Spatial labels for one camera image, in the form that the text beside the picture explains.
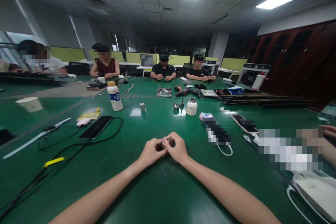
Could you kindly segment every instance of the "computer mouse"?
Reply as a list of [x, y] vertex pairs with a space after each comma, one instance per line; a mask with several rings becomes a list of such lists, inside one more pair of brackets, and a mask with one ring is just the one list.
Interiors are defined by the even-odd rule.
[[77, 123], [77, 126], [80, 127], [80, 126], [84, 126], [84, 125], [87, 125], [89, 124], [89, 122], [91, 121], [90, 118], [83, 118], [83, 119], [80, 119]]

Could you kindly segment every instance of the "black t-shirt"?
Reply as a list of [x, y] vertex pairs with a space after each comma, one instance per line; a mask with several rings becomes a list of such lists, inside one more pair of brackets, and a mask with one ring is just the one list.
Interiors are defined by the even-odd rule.
[[156, 75], [162, 74], [165, 78], [166, 76], [170, 76], [175, 72], [175, 67], [173, 65], [168, 65], [166, 69], [163, 69], [161, 63], [159, 63], [152, 67], [152, 72], [154, 72]]
[[198, 77], [203, 77], [203, 76], [209, 76], [210, 75], [210, 73], [205, 69], [196, 70], [194, 68], [188, 68], [187, 69], [187, 74], [198, 76]]

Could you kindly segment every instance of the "yellow cable tie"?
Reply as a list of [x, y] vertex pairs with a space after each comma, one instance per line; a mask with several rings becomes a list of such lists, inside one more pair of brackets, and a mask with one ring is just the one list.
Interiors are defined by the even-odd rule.
[[50, 160], [48, 161], [45, 165], [44, 165], [44, 168], [48, 167], [49, 165], [53, 165], [55, 163], [58, 163], [58, 162], [61, 162], [64, 160], [64, 157], [59, 157], [57, 159], [54, 159], [54, 160]]

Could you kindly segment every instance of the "paper cup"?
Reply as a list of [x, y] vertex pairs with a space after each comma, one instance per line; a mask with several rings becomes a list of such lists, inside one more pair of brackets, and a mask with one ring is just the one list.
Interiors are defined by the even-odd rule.
[[100, 80], [101, 83], [103, 83], [103, 84], [106, 83], [106, 81], [105, 81], [105, 77], [98, 77], [97, 79]]
[[36, 112], [43, 109], [37, 97], [28, 97], [16, 101], [17, 104], [24, 107], [28, 112]]

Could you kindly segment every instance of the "white t-shirt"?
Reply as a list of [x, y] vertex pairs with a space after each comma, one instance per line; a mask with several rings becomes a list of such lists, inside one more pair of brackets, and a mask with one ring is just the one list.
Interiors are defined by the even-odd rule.
[[40, 63], [34, 63], [33, 64], [36, 71], [44, 71], [44, 72], [54, 72], [54, 73], [61, 73], [60, 68], [65, 67], [63, 62], [60, 59], [54, 58], [53, 56], [50, 56], [49, 59], [44, 60]]

